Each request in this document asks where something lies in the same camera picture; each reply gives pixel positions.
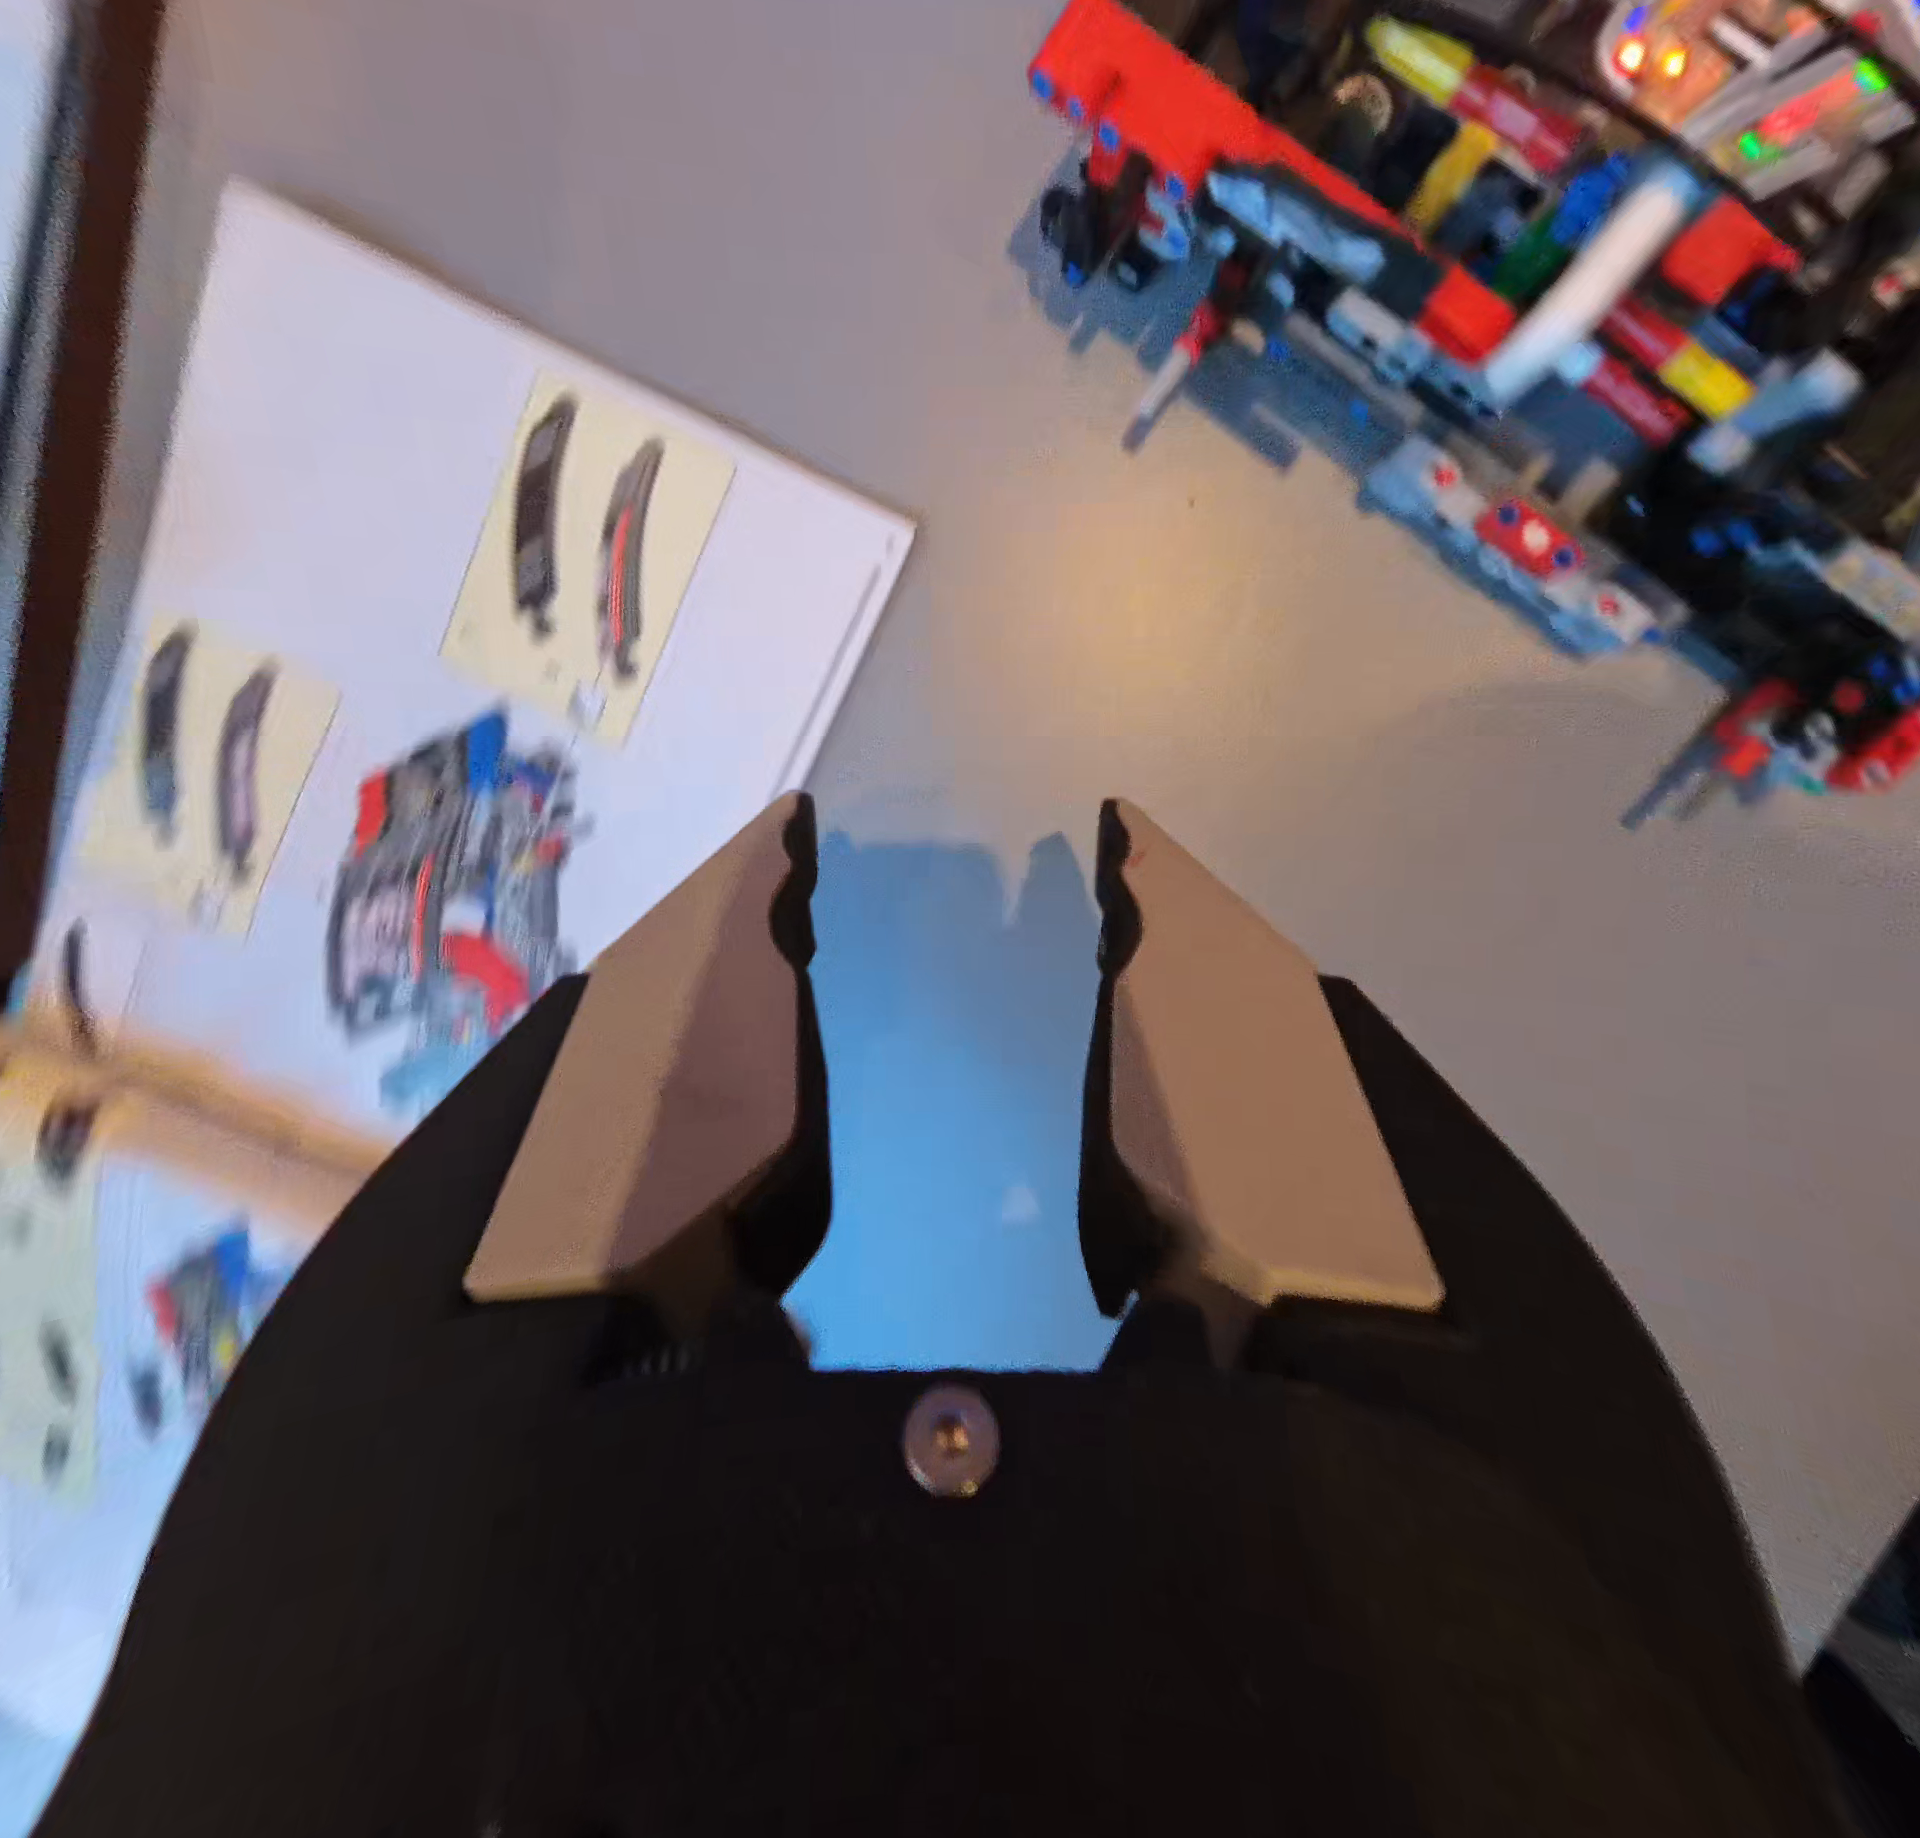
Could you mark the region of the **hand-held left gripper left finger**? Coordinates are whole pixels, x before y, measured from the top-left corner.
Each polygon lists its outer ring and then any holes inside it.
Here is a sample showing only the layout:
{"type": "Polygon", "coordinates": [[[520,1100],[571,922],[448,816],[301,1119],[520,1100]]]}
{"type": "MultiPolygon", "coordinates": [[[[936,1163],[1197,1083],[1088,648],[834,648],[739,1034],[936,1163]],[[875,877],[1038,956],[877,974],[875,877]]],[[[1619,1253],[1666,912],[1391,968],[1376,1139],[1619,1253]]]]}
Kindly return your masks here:
{"type": "Polygon", "coordinates": [[[831,1219],[817,883],[815,803],[779,794],[593,959],[471,1302],[791,1291],[831,1219]]]}

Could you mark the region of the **grey desk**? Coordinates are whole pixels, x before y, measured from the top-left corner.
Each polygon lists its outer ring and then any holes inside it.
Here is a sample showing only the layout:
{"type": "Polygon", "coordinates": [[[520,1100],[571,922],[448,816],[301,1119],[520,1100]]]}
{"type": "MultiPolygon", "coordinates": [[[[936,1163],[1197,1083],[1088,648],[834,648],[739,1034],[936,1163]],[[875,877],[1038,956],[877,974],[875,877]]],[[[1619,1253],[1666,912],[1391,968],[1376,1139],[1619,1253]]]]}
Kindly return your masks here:
{"type": "Polygon", "coordinates": [[[1098,803],[1357,980],[1610,1262],[1813,1658],[1915,1501],[1915,794],[1623,831],[1711,702],[1549,650],[1279,401],[1118,442],[1144,342],[1016,244],[1062,0],[169,0],[59,799],[239,175],[883,496],[822,754],[820,1356],[1077,1360],[1098,803]]]}

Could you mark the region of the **toy brick car assembly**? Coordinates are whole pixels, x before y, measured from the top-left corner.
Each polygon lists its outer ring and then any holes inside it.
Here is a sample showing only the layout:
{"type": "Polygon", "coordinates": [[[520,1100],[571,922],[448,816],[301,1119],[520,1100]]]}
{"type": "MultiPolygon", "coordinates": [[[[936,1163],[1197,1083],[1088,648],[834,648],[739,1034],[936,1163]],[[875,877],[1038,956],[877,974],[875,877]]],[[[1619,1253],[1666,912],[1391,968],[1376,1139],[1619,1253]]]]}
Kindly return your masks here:
{"type": "Polygon", "coordinates": [[[1557,383],[1658,442],[1911,244],[1915,0],[1070,0],[1027,84],[1079,149],[1068,283],[1214,258],[1140,420],[1266,298],[1462,411],[1557,383]]]}

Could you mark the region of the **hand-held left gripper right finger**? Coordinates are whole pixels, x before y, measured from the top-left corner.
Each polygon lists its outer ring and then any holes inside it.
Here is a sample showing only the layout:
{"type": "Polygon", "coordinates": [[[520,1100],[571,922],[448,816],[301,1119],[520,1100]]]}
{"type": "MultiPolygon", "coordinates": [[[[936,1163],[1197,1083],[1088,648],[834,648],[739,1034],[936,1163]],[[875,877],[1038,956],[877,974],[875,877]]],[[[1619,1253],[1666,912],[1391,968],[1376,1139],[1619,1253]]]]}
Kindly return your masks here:
{"type": "Polygon", "coordinates": [[[1441,1322],[1446,1282],[1309,954],[1137,803],[1095,827],[1079,1255],[1237,1365],[1284,1310],[1441,1322]]]}

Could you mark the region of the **toy brick car front chassis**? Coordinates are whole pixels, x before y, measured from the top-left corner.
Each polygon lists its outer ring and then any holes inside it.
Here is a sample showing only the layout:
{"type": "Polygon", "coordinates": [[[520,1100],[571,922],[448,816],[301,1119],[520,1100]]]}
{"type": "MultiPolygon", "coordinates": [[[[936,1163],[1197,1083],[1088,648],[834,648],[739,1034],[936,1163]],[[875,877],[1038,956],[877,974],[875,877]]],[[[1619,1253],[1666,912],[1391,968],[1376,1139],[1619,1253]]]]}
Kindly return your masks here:
{"type": "Polygon", "coordinates": [[[1619,813],[1689,820],[1799,790],[1883,794],[1915,779],[1915,566],[1860,533],[1827,488],[1753,484],[1693,447],[1582,512],[1490,447],[1409,432],[1359,488],[1567,653],[1678,647],[1718,696],[1619,813]]]}

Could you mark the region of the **open instruction booklet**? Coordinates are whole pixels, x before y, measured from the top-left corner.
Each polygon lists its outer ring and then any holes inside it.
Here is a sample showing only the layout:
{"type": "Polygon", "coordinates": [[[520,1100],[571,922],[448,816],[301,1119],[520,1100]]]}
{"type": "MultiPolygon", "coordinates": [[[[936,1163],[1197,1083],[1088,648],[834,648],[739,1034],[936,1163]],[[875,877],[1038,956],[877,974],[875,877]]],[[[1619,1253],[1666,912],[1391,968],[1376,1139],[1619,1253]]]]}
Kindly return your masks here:
{"type": "Polygon", "coordinates": [[[4,1080],[4,1727],[381,1152],[808,779],[914,523],[231,183],[4,1080]]]}

